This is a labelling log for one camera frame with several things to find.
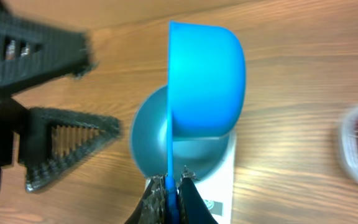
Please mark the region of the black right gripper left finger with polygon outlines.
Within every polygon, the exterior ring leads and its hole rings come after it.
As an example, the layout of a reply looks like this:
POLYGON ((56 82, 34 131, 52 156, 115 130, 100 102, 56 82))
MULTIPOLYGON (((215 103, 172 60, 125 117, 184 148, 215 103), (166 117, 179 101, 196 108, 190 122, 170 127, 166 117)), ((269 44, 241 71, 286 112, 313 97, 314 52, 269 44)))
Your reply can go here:
POLYGON ((166 220, 165 176, 155 175, 125 224, 164 224, 166 220))

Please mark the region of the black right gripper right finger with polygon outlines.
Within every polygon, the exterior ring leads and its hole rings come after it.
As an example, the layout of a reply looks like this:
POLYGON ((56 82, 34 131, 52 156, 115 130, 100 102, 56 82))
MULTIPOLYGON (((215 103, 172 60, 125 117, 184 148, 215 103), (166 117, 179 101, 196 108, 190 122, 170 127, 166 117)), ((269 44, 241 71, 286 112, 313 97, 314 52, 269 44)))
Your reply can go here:
POLYGON ((180 223, 218 224, 201 198, 194 180, 196 174, 184 167, 178 188, 180 223))

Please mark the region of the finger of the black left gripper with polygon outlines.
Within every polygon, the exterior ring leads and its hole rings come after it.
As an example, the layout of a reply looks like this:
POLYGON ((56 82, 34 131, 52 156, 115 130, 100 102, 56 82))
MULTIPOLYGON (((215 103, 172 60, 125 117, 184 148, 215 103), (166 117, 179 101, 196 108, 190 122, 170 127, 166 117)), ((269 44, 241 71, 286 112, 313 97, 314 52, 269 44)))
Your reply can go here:
POLYGON ((70 73, 82 77, 94 67, 84 33, 17 17, 0 1, 0 93, 70 73))
POLYGON ((121 121, 113 116, 31 108, 20 132, 18 155, 26 168, 26 191, 48 187, 121 135, 121 121))

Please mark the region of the blue plastic measuring scoop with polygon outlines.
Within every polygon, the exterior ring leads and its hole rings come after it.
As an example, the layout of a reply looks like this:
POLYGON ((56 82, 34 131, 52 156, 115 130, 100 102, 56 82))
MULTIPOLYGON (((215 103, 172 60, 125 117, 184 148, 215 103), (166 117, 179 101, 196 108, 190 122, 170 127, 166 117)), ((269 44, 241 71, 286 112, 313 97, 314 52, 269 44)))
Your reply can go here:
POLYGON ((170 223, 180 223, 180 182, 174 179, 174 140, 218 138, 235 131, 245 91, 244 53, 230 30, 218 26, 170 23, 165 178, 170 223))

